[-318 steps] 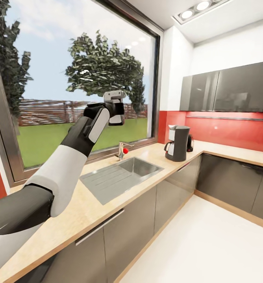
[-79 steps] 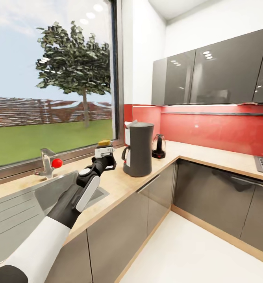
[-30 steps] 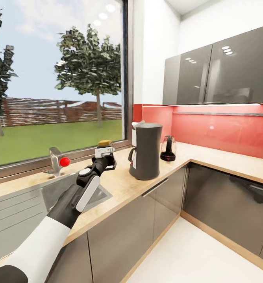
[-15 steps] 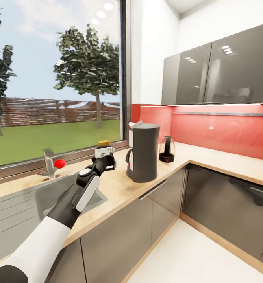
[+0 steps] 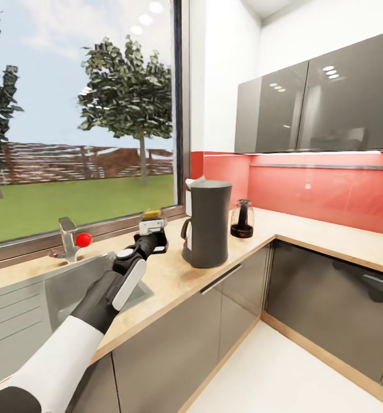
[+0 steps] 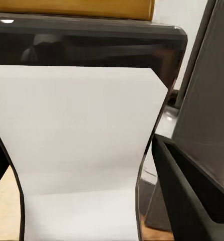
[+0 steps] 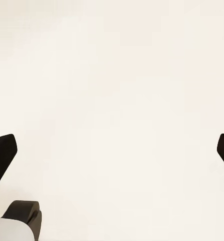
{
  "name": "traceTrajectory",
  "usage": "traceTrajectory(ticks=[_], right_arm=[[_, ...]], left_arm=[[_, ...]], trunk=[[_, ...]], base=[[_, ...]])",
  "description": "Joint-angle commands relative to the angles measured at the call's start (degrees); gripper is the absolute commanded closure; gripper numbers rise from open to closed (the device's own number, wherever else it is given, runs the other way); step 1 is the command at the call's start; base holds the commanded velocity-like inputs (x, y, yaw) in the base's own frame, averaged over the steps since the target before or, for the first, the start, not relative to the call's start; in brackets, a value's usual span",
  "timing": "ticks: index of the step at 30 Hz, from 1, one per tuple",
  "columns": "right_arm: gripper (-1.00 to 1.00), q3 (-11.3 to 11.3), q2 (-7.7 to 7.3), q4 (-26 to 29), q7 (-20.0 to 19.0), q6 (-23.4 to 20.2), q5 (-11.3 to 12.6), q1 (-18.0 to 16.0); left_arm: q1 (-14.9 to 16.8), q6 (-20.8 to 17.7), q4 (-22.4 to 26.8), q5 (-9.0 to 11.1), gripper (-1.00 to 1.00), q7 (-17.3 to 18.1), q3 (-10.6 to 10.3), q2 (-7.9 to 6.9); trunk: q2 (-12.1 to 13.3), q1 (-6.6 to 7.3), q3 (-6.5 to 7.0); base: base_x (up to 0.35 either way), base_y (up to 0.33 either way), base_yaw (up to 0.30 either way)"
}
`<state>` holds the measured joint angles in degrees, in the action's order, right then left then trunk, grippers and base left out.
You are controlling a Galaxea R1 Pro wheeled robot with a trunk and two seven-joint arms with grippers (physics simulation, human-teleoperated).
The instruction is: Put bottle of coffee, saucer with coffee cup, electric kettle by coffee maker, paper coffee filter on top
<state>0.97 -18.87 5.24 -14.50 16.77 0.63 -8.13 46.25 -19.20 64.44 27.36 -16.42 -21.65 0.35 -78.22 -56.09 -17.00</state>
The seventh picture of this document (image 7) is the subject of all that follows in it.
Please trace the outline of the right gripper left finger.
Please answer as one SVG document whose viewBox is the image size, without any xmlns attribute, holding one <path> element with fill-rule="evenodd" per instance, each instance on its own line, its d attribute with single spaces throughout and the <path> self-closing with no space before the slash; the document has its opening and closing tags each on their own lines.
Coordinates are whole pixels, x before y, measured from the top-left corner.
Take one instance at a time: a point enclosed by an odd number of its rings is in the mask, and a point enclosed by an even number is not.
<svg viewBox="0 0 224 241">
<path fill-rule="evenodd" d="M 0 180 L 17 152 L 17 142 L 13 134 L 0 137 Z"/>
</svg>

